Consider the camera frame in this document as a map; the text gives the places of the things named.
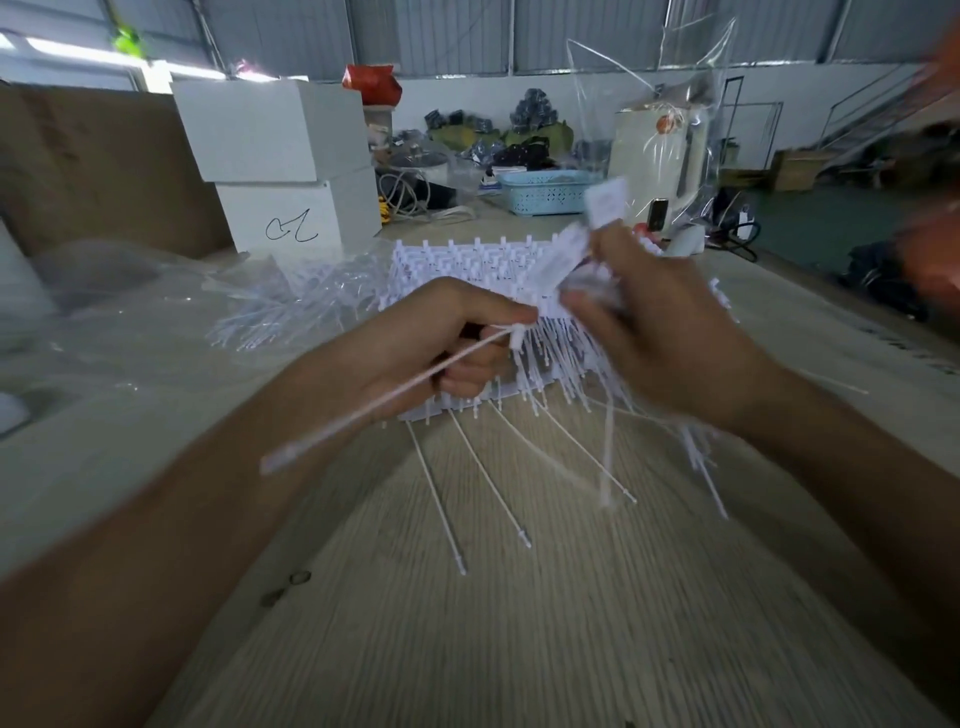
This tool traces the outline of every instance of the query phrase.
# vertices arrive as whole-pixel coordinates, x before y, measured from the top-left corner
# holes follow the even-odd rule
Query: corrugated metal wall
[[[186,0],[114,0],[151,56],[206,64],[206,51]],[[88,48],[110,49],[110,23],[100,0],[0,0],[0,28]]]
[[[960,16],[960,0],[852,0],[836,60],[913,61],[927,58]]]
[[[816,61],[829,43],[837,0],[721,0],[736,17],[731,63]]]
[[[350,61],[394,62],[405,77],[612,68],[577,48],[571,63],[569,38],[630,68],[690,65],[731,17],[732,64],[916,61],[960,13],[958,0],[201,2],[227,63],[246,60],[267,73],[327,81],[339,79]],[[154,58],[209,65],[191,0],[114,4]],[[103,0],[0,0],[4,28],[95,48],[110,44]]]
[[[224,61],[275,76],[332,80],[351,61],[344,0],[206,0]]]
[[[516,71],[570,68],[568,38],[629,68],[652,68],[666,9],[667,0],[516,0]],[[612,70],[582,49],[573,54],[573,67]]]

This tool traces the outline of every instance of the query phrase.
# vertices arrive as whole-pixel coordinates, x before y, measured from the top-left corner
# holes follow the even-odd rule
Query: right hand
[[[590,247],[620,278],[631,326],[583,291],[563,292],[561,303],[635,392],[736,431],[784,370],[736,325],[693,261],[650,255],[620,223],[594,231]]]

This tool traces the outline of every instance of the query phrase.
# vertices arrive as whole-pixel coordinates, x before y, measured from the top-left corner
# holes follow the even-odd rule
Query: blurry hand
[[[736,430],[761,383],[783,370],[714,299],[693,261],[644,251],[623,225],[595,231],[593,257],[619,276],[629,325],[582,291],[561,302],[600,343],[638,394]]]
[[[466,324],[478,325],[484,339],[500,333],[497,326],[536,320],[533,306],[461,280],[435,279],[313,354],[321,355],[327,367],[334,365],[333,371],[339,373],[338,396],[355,409],[476,344],[476,339],[461,338]],[[509,370],[508,343],[509,335],[501,336],[454,362],[438,376],[384,405],[375,418],[405,412],[440,392],[476,397],[488,381]]]

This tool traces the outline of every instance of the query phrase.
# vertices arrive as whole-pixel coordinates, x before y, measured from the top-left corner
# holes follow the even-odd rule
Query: brown cardboard box
[[[803,192],[813,189],[817,173],[831,159],[831,152],[780,150],[774,154],[774,163],[770,167],[770,186],[778,192]]]
[[[26,255],[101,239],[201,258],[232,245],[172,96],[0,84],[0,214]]]

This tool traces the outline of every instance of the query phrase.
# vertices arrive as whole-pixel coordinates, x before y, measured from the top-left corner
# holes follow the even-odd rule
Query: left hand
[[[461,280],[435,279],[313,353],[323,355],[326,371],[337,373],[337,399],[352,411],[475,344],[475,339],[460,338],[466,324],[481,326],[480,337],[488,338],[501,332],[496,327],[534,324],[537,314],[533,306]],[[488,381],[509,370],[509,338],[505,334],[454,362],[386,403],[372,419],[398,415],[440,392],[464,399],[478,396]]]

